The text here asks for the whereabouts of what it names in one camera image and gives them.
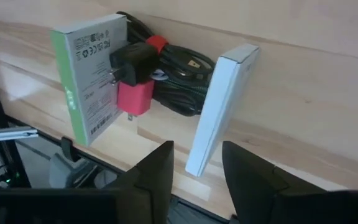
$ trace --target wood grain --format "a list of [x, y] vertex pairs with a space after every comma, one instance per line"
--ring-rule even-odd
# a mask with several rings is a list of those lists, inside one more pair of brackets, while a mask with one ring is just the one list
[[[0, 0], [5, 112], [73, 138], [48, 31], [118, 10], [214, 60], [245, 42], [260, 46], [224, 138], [325, 189], [358, 189], [358, 1]], [[130, 122], [123, 114], [91, 147], [78, 147], [127, 170], [174, 140], [173, 193], [229, 218], [221, 148], [202, 177], [185, 172], [198, 119], [153, 102], [145, 115]]]

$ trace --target white box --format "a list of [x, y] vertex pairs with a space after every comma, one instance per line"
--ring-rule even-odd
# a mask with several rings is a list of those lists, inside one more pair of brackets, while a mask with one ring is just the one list
[[112, 86], [109, 55], [127, 44], [126, 17], [119, 14], [51, 31], [75, 142], [89, 146], [121, 113]]
[[245, 44], [218, 58], [186, 163], [187, 172], [197, 177], [204, 172], [227, 129], [258, 53], [259, 47]]

